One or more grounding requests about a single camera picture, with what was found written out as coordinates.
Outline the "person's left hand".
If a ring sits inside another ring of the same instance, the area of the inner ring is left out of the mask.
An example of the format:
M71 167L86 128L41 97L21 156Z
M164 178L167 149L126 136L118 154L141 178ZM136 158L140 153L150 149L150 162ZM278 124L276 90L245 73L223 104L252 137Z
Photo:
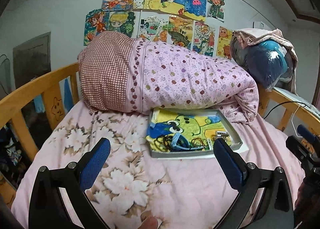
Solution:
M157 229L157 228L158 228L158 220L155 217L150 216L142 222L142 224L139 226L138 229Z

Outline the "person's right hand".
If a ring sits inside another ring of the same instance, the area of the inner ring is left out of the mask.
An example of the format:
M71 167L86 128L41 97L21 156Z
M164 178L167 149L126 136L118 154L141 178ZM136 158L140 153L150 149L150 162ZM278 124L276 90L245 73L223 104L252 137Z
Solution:
M319 228L319 190L304 182L300 185L295 202L294 226Z

